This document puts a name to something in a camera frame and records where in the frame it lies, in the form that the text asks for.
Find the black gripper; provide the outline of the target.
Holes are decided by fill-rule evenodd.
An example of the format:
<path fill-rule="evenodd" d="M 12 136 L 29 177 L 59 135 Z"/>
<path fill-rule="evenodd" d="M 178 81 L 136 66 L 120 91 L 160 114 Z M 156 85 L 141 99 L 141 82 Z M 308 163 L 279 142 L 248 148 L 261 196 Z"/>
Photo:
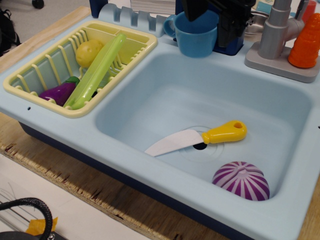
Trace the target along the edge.
<path fill-rule="evenodd" d="M 226 48 L 233 40 L 245 32 L 248 21 L 252 17 L 251 9 L 255 0 L 182 0 L 182 8 L 186 18 L 193 22 L 208 10 L 208 3 L 219 12 L 217 25 L 218 46 Z"/>

